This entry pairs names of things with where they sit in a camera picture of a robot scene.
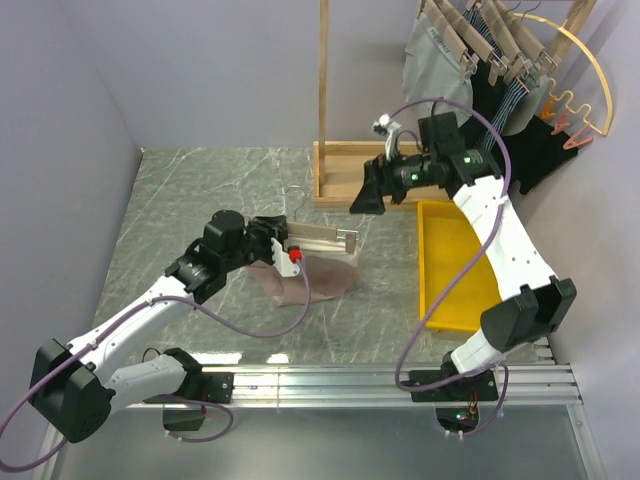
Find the beige clip hanger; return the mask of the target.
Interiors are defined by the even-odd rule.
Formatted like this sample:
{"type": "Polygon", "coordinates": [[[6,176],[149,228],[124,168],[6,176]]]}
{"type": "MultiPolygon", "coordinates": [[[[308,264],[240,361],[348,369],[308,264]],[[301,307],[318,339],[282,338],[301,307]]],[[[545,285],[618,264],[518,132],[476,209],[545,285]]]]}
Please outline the beige clip hanger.
{"type": "Polygon", "coordinates": [[[291,246],[323,254],[355,255],[357,253],[359,239],[357,231],[298,222],[297,214],[306,204],[308,195],[303,187],[290,185],[283,192],[284,199],[287,199],[292,192],[300,193],[301,199],[294,208],[293,214],[287,218],[287,231],[291,246]]]}

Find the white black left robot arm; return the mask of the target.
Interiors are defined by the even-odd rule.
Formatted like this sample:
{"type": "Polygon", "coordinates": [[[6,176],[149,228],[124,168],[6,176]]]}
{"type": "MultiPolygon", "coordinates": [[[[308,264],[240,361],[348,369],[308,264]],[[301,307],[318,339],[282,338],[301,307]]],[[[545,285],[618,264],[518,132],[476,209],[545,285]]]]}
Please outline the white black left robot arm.
{"type": "Polygon", "coordinates": [[[91,332],[66,344],[52,339],[38,349],[30,404],[66,440],[78,443],[132,404],[160,395],[192,401],[202,388],[202,367],[185,351],[169,349],[148,364],[126,366],[126,359],[219,292],[232,271],[261,261],[297,274],[287,238],[283,215],[246,219],[233,210],[216,212],[202,236],[136,301],[91,332]]]}

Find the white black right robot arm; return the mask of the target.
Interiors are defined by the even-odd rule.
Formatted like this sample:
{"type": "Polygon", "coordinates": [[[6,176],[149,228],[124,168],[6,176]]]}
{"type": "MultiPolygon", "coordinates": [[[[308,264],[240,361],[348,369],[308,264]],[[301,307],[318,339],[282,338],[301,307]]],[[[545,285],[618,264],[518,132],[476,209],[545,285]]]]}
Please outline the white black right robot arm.
{"type": "Polygon", "coordinates": [[[401,126],[383,114],[372,126],[385,150],[364,164],[363,185],[349,211],[381,215],[386,198],[400,204],[414,188],[437,186],[464,215],[481,244],[475,261],[487,258],[500,301],[480,316],[478,330],[443,359],[442,391],[460,400],[476,377],[510,352],[554,333],[577,297],[574,282],[560,279],[531,241],[507,193],[508,169],[484,148],[469,148],[454,113],[426,118],[425,153],[403,155],[401,126]]]}

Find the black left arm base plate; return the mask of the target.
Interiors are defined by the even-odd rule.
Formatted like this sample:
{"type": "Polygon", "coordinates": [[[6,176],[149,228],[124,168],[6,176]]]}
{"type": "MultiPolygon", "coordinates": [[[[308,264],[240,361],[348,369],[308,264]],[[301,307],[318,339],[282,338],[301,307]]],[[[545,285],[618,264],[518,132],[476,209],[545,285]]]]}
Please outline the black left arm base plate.
{"type": "Polygon", "coordinates": [[[155,395],[145,403],[182,402],[195,400],[207,403],[230,404],[234,389],[234,374],[231,372],[202,373],[186,380],[186,385],[171,394],[155,395]]]}

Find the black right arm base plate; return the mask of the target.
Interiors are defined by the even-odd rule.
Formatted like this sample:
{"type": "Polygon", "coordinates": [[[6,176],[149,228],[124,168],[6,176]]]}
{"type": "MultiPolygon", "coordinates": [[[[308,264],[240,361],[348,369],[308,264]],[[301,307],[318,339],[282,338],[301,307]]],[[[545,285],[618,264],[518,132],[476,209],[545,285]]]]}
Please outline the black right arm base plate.
{"type": "MultiPolygon", "coordinates": [[[[445,373],[436,370],[410,370],[408,378],[402,380],[405,387],[419,387],[443,380],[445,373]]],[[[413,392],[411,399],[416,403],[451,403],[469,400],[496,401],[499,398],[494,374],[485,371],[475,377],[465,377],[437,389],[413,392]]]]}

